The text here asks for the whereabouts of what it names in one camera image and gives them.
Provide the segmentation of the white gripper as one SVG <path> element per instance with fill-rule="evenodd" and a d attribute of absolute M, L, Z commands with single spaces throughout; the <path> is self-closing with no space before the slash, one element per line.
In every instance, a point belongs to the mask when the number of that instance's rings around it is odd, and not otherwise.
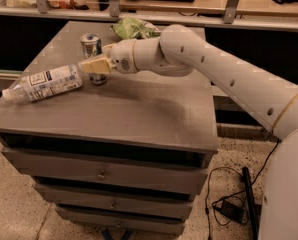
<path fill-rule="evenodd" d="M 122 74 L 137 72 L 134 65 L 135 39 L 122 40 L 118 43 L 102 47 L 105 55 L 90 57 L 78 63 L 79 68 L 85 73 L 110 74 L 114 69 Z"/>

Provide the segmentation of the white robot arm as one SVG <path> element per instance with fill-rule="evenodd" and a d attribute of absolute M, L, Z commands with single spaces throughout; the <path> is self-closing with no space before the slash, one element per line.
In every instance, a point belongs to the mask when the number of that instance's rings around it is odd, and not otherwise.
<path fill-rule="evenodd" d="M 241 60 L 182 25 L 127 39 L 79 63 L 86 73 L 186 76 L 197 70 L 281 143 L 270 162 L 258 240 L 298 240 L 298 85 Z"/>

